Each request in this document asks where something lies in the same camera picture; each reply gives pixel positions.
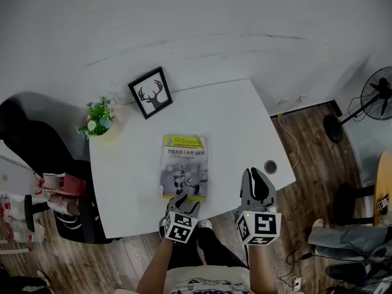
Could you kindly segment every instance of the green plant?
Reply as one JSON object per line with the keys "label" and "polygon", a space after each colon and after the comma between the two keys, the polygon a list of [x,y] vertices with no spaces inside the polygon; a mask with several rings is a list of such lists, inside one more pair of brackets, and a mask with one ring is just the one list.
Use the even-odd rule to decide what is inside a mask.
{"label": "green plant", "polygon": [[76,128],[79,134],[83,134],[87,138],[90,136],[100,136],[112,127],[115,109],[114,100],[106,100],[103,97],[94,106],[90,102],[87,104],[87,107],[89,110],[87,123]]}

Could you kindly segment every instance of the black pants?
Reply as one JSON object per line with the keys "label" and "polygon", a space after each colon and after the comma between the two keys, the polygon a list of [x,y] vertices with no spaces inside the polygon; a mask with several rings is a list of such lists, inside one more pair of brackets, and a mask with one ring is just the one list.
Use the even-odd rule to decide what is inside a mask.
{"label": "black pants", "polygon": [[[10,277],[6,280],[6,289],[10,294],[28,293],[23,292],[24,287],[46,287],[47,284],[40,277]],[[35,294],[51,294],[51,291],[47,288],[30,292]]]}
{"label": "black pants", "polygon": [[179,267],[202,266],[203,262],[198,256],[196,240],[204,252],[207,265],[243,267],[247,266],[216,237],[210,228],[196,228],[189,238],[188,243],[173,245],[173,252],[168,270]]}

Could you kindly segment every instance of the picture frame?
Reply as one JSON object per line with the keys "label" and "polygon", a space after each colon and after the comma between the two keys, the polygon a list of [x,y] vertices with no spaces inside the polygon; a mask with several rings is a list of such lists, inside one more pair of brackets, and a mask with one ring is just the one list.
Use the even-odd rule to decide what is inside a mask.
{"label": "picture frame", "polygon": [[144,74],[142,77],[129,83],[128,87],[146,119],[160,112],[173,102],[162,67]]}

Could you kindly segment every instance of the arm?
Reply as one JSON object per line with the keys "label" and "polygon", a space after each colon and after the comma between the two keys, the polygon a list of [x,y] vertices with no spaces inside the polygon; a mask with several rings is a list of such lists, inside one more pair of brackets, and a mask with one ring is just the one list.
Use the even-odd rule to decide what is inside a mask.
{"label": "arm", "polygon": [[137,286],[137,293],[159,294],[164,292],[167,267],[172,256],[172,248],[173,242],[164,238]]}
{"label": "arm", "polygon": [[256,294],[277,294],[275,275],[268,260],[266,246],[249,246],[251,290]]}

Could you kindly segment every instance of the fan stand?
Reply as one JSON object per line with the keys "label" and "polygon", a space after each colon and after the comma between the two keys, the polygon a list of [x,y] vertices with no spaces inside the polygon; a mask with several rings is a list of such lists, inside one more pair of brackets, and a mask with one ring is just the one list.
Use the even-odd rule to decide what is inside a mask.
{"label": "fan stand", "polygon": [[324,130],[326,135],[333,141],[335,144],[338,144],[343,139],[343,128],[342,125],[347,121],[351,120],[354,116],[356,116],[359,112],[365,110],[368,106],[379,100],[381,97],[381,93],[374,96],[367,104],[358,109],[349,117],[345,118],[342,122],[339,121],[337,117],[334,115],[327,115],[324,117]]}

